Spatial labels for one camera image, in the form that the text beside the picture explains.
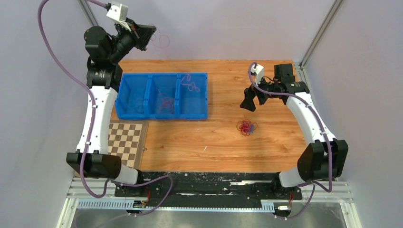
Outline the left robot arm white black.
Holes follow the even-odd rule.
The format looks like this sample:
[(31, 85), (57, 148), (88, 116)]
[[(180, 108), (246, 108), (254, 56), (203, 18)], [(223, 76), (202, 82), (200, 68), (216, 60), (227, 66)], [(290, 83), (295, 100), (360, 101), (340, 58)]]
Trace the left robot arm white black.
[(123, 74), (119, 62), (133, 48), (145, 51), (156, 27), (130, 22), (129, 28), (116, 24), (115, 29), (115, 36), (100, 26), (84, 33), (89, 54), (84, 88), (90, 93), (82, 137), (76, 151), (67, 154), (66, 162), (83, 177), (106, 178), (127, 185), (128, 192), (139, 197), (145, 191), (142, 173), (109, 153), (108, 130)]

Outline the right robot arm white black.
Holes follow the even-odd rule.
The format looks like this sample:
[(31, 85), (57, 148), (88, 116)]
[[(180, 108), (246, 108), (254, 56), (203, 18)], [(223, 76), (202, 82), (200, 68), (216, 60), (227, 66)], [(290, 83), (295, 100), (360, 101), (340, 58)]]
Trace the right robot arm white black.
[(284, 198), (291, 187), (328, 180), (327, 192), (332, 191), (332, 180), (341, 176), (348, 145), (331, 133), (315, 108), (310, 90), (305, 82), (297, 81), (292, 64), (274, 66), (274, 77), (265, 79), (264, 67), (250, 64), (248, 75), (251, 85), (244, 90), (240, 107), (254, 112), (254, 98), (263, 105), (268, 99), (278, 98), (292, 112), (303, 133), (306, 149), (294, 168), (281, 171), (271, 185), (272, 194)]

